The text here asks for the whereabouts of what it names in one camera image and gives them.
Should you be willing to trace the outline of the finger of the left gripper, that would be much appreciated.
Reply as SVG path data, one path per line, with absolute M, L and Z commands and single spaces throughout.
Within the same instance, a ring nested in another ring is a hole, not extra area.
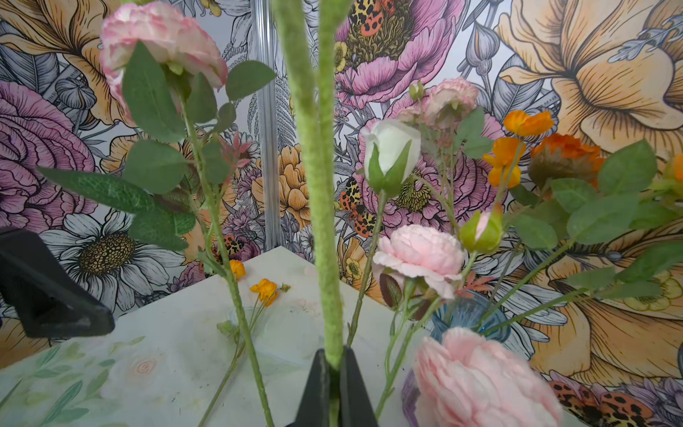
M 25 229 L 1 229 L 1 295 L 16 309 L 26 336 L 106 336 L 112 311 L 69 277 L 44 241 Z

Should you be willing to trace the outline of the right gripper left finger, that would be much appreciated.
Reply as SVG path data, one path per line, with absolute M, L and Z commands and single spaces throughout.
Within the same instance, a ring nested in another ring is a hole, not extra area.
M 288 427 L 329 427 L 332 370 L 325 350 L 315 353 L 295 421 Z

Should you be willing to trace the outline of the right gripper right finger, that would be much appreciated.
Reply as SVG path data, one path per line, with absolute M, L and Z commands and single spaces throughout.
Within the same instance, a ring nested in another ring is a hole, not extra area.
M 378 423 L 354 351 L 344 348 L 340 371 L 340 425 L 377 427 Z

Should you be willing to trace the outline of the blue purple glass vase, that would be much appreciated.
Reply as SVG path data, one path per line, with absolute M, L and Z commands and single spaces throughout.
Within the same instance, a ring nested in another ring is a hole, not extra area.
M 468 291 L 466 297 L 458 297 L 448 307 L 442 306 L 432 314 L 430 323 L 430 337 L 439 343 L 443 334 L 453 327 L 475 328 L 487 313 L 489 300 L 473 291 Z M 415 416 L 416 403 L 420 397 L 420 390 L 413 371 L 407 375 L 401 391 L 402 408 L 408 424 L 418 427 Z

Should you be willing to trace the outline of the yellow orange poppy stem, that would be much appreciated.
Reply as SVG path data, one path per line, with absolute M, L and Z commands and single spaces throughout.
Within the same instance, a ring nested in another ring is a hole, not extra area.
M 529 115 L 523 110 L 514 110 L 504 119 L 503 126 L 512 136 L 496 139 L 492 152 L 482 157 L 492 167 L 488 182 L 492 187 L 497 188 L 494 211 L 502 211 L 503 192 L 511 190 L 521 182 L 519 160 L 526 151 L 524 139 L 543 135 L 551 130 L 553 124 L 554 121 L 549 111 Z

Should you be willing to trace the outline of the white chrysanthemum spray stem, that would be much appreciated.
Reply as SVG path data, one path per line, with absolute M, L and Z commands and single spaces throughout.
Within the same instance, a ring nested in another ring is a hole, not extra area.
M 315 265 L 325 321 L 325 357 L 338 371 L 343 359 L 343 299 L 334 227 L 334 37 L 349 1 L 318 3 L 318 65 L 311 62 L 302 1 L 273 1 L 277 34 L 286 59 L 297 135 L 309 190 Z

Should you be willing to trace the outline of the pink carnation flower stem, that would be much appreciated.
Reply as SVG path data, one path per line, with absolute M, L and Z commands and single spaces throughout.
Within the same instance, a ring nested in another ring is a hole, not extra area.
M 435 163 L 440 178 L 440 189 L 432 194 L 457 233 L 455 172 L 466 158 L 480 159 L 493 147 L 493 140 L 483 135 L 487 121 L 477 103 L 478 88 L 464 78 L 452 78 L 431 89 L 417 83 L 408 94 L 412 104 L 398 110 L 395 117 L 423 138 L 422 152 Z

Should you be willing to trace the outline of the yellow orange rose flower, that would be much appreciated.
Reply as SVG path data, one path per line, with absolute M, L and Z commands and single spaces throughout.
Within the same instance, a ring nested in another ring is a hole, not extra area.
M 531 250 L 548 250 L 550 255 L 521 279 L 497 302 L 491 302 L 473 331 L 490 336 L 509 325 L 570 302 L 588 300 L 644 300 L 667 297 L 669 290 L 658 280 L 664 270 L 682 262 L 682 245 L 665 242 L 647 249 L 627 268 L 580 270 L 562 280 L 570 290 L 557 298 L 523 311 L 493 326 L 488 320 L 523 286 L 549 267 L 576 244 L 608 243 L 628 231 L 651 231 L 682 216 L 682 158 L 673 158 L 665 176 L 657 178 L 656 155 L 646 141 L 636 142 L 608 157 L 598 173 L 598 186 L 574 178 L 551 179 L 548 205 L 558 206 L 561 229 L 534 217 L 530 210 L 506 218 L 500 209 L 480 222 L 499 234 L 513 228 L 521 243 Z

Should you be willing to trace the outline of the orange gerbera flower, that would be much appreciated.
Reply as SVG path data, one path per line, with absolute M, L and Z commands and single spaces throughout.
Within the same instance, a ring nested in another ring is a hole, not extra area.
M 554 179 L 578 179 L 598 188 L 605 159 L 597 146 L 583 144 L 571 135 L 554 133 L 531 151 L 528 175 L 539 188 Z

